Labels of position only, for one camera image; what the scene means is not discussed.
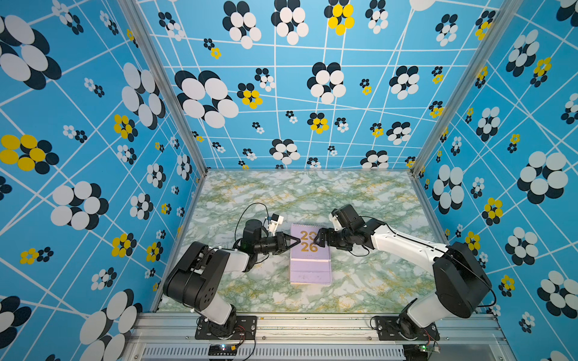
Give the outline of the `purple calendar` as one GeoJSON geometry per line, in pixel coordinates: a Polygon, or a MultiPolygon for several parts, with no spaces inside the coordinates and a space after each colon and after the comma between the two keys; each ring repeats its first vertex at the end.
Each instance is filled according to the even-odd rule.
{"type": "Polygon", "coordinates": [[[314,243],[320,227],[292,224],[291,235],[300,243],[291,249],[290,283],[293,285],[322,285],[332,283],[330,248],[314,243]]]}

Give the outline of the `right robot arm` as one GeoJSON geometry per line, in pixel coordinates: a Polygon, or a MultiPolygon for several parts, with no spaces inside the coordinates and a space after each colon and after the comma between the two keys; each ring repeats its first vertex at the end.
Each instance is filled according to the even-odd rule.
{"type": "Polygon", "coordinates": [[[433,276],[435,291],[409,303],[397,318],[397,329],[415,339],[448,316],[470,317],[492,293],[492,283],[465,243],[429,242],[402,233],[385,221],[361,216],[352,205],[331,212],[331,228],[321,228],[314,243],[350,251],[354,245],[404,259],[433,276]]]}

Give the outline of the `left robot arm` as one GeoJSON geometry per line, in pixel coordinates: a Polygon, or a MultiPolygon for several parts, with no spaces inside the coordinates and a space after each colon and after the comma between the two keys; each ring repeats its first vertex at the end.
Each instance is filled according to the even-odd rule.
{"type": "Polygon", "coordinates": [[[249,220],[231,249],[192,243],[167,276],[163,294],[206,319],[212,335],[227,338],[236,332],[237,312],[218,294],[223,275],[249,272],[259,255],[280,255],[299,244],[290,234],[267,231],[261,221],[249,220]]]}

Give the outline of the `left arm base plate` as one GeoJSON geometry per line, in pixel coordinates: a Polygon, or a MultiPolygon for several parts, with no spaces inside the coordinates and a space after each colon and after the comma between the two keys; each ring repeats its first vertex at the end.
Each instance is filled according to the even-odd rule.
{"type": "Polygon", "coordinates": [[[237,315],[224,325],[200,317],[195,339],[204,341],[254,340],[256,330],[257,317],[254,315],[237,315]]]}

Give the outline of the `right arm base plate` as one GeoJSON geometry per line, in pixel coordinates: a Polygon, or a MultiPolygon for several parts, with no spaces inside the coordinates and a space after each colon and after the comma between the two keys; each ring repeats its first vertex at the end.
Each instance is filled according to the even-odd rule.
{"type": "Polygon", "coordinates": [[[415,326],[410,319],[394,316],[374,316],[370,327],[377,332],[380,341],[433,342],[440,340],[437,326],[432,323],[426,328],[415,326]]]}

